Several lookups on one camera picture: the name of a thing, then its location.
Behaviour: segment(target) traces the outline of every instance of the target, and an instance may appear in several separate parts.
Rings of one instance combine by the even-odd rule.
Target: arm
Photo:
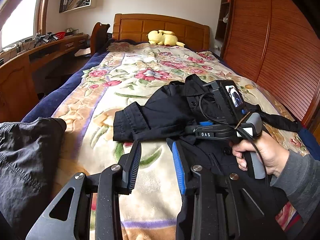
[[[272,177],[270,185],[284,190],[306,223],[320,200],[320,162],[290,150],[284,169],[278,178]]]
[[[301,156],[284,149],[270,135],[262,132],[256,146],[263,158],[268,174],[273,174],[271,186],[284,190],[290,203],[298,211],[304,223],[308,221],[320,200],[320,162],[308,154]],[[247,140],[234,145],[239,168],[247,170],[242,152],[254,151]]]

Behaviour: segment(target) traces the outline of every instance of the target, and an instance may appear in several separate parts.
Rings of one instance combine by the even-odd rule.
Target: pink flower pattern
[[[202,66],[202,68],[207,69],[207,70],[212,70],[213,69],[212,67],[209,67],[209,66],[206,66],[206,65]]]
[[[159,55],[161,55],[161,56],[169,56],[169,57],[173,56],[171,52],[167,52],[167,51],[160,52]]]
[[[167,67],[172,67],[175,69],[180,69],[180,68],[186,68],[186,65],[183,65],[181,63],[175,63],[175,62],[171,62],[171,61],[161,61],[160,62],[161,65],[167,66]]]
[[[276,215],[276,221],[278,224],[281,226],[281,228],[284,230],[288,219],[290,217],[290,209],[291,209],[291,204],[290,202],[287,202],[282,210],[279,212],[279,214]]]
[[[97,85],[97,84],[93,84],[93,85],[90,85],[90,86],[89,86],[90,89],[95,89],[95,88],[97,88],[97,87],[99,87],[99,85]]]
[[[206,58],[208,60],[215,60],[215,57],[214,56],[211,56],[211,55],[206,55],[204,53],[197,53],[200,57],[203,57],[203,58]]]
[[[92,70],[89,73],[90,77],[102,77],[103,75],[105,75],[107,73],[107,71],[105,70]]]
[[[157,80],[167,80],[168,77],[171,77],[166,71],[155,71],[151,68],[143,69],[137,72],[135,75],[136,78],[144,79],[147,81]]]
[[[198,58],[194,58],[194,57],[188,57],[187,59],[191,60],[192,62],[195,62],[195,63],[204,63],[203,59],[198,59]]]
[[[189,72],[193,73],[193,74],[206,74],[207,72],[203,69],[199,69],[199,68],[189,68]]]
[[[113,80],[113,81],[108,81],[108,82],[103,83],[102,86],[113,87],[113,86],[119,85],[120,83],[121,83],[121,81]]]
[[[127,147],[131,147],[132,144],[133,144],[133,143],[126,142],[126,143],[123,143],[123,146],[127,148]]]
[[[299,140],[296,138],[290,138],[290,143],[297,148],[301,147],[301,142],[299,142]]]

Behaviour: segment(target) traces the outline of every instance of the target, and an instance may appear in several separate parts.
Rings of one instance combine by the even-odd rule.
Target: black cable
[[[206,95],[210,95],[211,97],[213,97],[213,95],[212,95],[211,92],[205,92],[205,93],[203,93],[203,94],[200,96],[198,103],[199,103],[200,111],[201,111],[201,113],[203,114],[203,116],[204,116],[205,118],[207,118],[208,120],[214,122],[214,123],[226,125],[226,126],[228,126],[228,127],[232,127],[233,129],[235,129],[236,127],[235,127],[234,125],[230,125],[230,124],[221,122],[221,121],[219,121],[218,119],[215,119],[215,118],[213,118],[213,117],[211,117],[211,116],[208,116],[208,115],[203,111],[202,106],[201,106],[201,101],[202,101],[203,97],[206,96]],[[257,146],[256,146],[255,143],[254,143],[253,137],[252,137],[249,133],[247,133],[247,132],[246,132],[243,128],[241,128],[241,127],[238,127],[238,128],[235,129],[235,130],[238,131],[241,135],[244,135],[244,136],[246,137],[246,139],[247,139],[247,140],[252,144],[252,146],[254,147],[256,153],[259,155],[259,157],[260,157],[260,159],[261,159],[261,162],[262,162],[262,165],[263,165],[264,172],[265,172],[265,178],[264,178],[264,179],[265,179],[265,184],[266,184],[266,186],[268,186],[268,185],[269,185],[269,179],[268,179],[267,170],[266,170],[266,167],[265,167],[265,165],[264,165],[264,161],[263,161],[263,158],[262,158],[262,156],[261,156],[261,153],[260,153],[260,151],[258,150]]]

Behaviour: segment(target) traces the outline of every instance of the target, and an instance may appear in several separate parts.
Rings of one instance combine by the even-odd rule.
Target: wooden sliding door
[[[234,71],[253,81],[257,81],[265,50],[269,3],[269,0],[233,0],[224,60]]]
[[[317,94],[319,79],[318,37],[291,0],[272,0],[268,45],[257,84],[307,123],[314,114],[313,106],[308,109]]]
[[[292,0],[231,0],[230,14],[224,60],[309,125],[320,100],[320,40],[307,19]]]

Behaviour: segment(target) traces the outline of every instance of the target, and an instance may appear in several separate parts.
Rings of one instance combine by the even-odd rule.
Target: pikachu plush
[[[184,47],[185,44],[178,41],[177,36],[174,36],[174,32],[170,31],[151,31],[148,34],[150,44],[165,45],[165,46],[180,46]]]

